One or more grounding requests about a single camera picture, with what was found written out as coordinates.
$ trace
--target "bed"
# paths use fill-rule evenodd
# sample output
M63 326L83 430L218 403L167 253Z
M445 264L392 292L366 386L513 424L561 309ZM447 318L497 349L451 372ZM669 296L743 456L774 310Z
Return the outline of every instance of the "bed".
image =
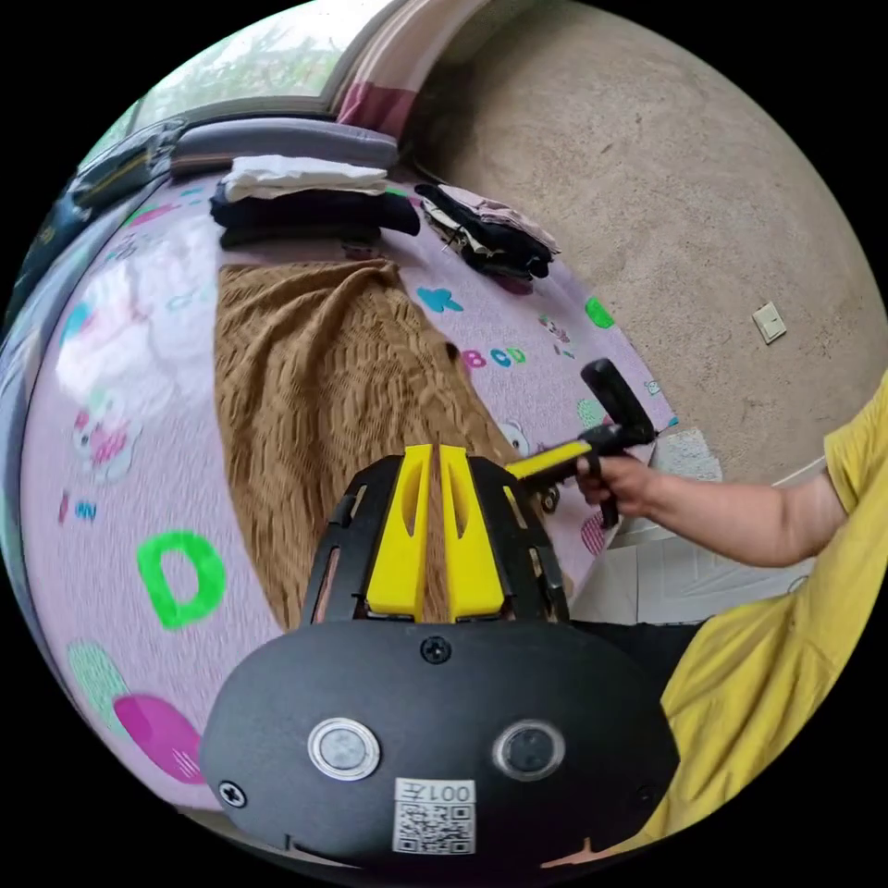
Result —
M220 266L390 258L462 353L517 454L605 419L579 374L593 358L614 361L657 429L675 422L626 336L563 262L532 288L498 282L442 248L425 221L418 237L384 232L375 248L313 240L225 253L208 212L219 178L170 180L126 213L57 322L45 315L41 332L23 311L2 368L4 392L19 390L3 409L24 424L20 487L8 492L17 478L7 473L0 504L19 603L108 748L158 796L196 809L218 807L197 755L216 693L281 632L222 463L213 399ZM390 188L418 204L415 181L396 179ZM582 587L608 542L598 515L568 486L547 520L562 569Z

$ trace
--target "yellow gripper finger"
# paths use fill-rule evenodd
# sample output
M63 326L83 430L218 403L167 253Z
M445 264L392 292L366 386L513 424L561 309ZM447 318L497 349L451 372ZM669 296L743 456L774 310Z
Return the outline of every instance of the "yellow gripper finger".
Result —
M576 441L568 441L559 447L553 447L551 450L543 450L534 456L529 456L525 460L513 462L506 466L506 471L514 475L519 481L523 481L530 475L538 475L561 463L568 463L571 460L577 460L584 453L589 453L591 448L589 445L578 438Z
M465 449L442 445L440 460L450 621L498 614L502 583Z
M423 619L426 592L428 483L432 445L404 449L404 459L379 539L367 605L374 613Z

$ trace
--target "window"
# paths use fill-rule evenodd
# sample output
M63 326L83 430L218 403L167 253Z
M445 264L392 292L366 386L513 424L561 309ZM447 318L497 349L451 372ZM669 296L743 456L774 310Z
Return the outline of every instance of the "window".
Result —
M212 118L215 105L260 114L264 108L268 113L283 108L291 113L327 111L375 21L403 2L311 0L231 34L179 66L130 107L81 168L132 132L167 117ZM196 115L199 110L206 113Z

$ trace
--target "curtain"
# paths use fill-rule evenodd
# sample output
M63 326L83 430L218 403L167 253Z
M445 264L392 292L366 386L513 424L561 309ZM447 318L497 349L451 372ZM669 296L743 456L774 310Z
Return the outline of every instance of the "curtain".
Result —
M490 0L408 0L357 62L338 123L399 139L417 93L459 29Z

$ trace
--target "light switch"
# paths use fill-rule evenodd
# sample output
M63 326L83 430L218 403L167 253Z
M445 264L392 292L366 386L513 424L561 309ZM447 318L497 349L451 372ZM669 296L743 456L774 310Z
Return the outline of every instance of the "light switch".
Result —
M761 308L752 315L752 319L756 322L758 332L761 333L762 338L764 338L765 342L769 345L774 342L778 336L782 336L786 332L786 324L774 307L773 302L769 302L767 305L762 305Z

